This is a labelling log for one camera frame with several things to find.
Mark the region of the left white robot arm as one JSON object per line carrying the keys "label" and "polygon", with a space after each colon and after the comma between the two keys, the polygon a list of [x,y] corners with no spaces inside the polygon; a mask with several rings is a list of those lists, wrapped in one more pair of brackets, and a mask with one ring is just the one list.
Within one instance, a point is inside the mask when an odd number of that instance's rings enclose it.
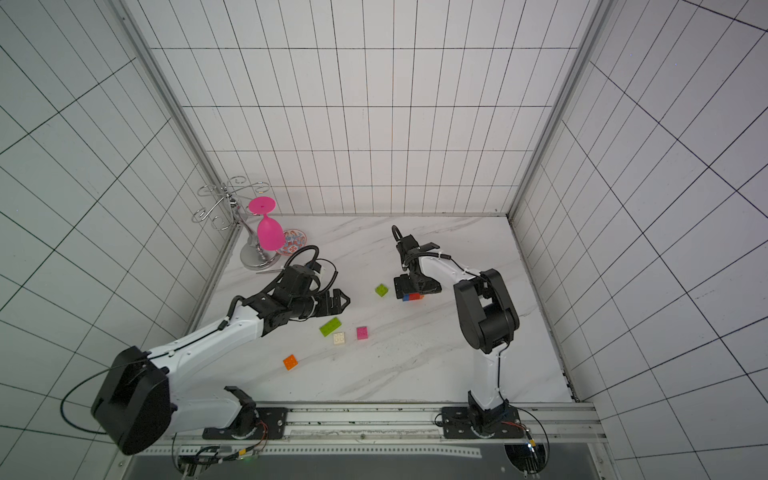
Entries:
{"label": "left white robot arm", "polygon": [[288,266],[262,291],[235,296],[218,322],[148,351],[120,352],[91,414],[125,455],[146,450],[166,434],[198,429],[247,439],[261,424],[255,401],[230,381],[208,398],[191,396],[200,371],[291,321],[336,317],[350,303],[340,289],[321,287],[313,268]]}

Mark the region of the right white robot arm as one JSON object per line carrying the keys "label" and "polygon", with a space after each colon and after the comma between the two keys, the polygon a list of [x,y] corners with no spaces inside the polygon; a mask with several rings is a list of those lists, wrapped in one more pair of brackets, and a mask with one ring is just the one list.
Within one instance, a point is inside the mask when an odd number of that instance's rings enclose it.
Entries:
{"label": "right white robot arm", "polygon": [[403,270],[393,279],[398,299],[438,294],[444,287],[453,291],[460,331],[475,350],[468,430],[479,438],[492,438],[518,418],[501,388],[502,360],[520,327],[505,282],[497,270],[466,268],[439,245],[421,244],[396,226],[392,234]]}

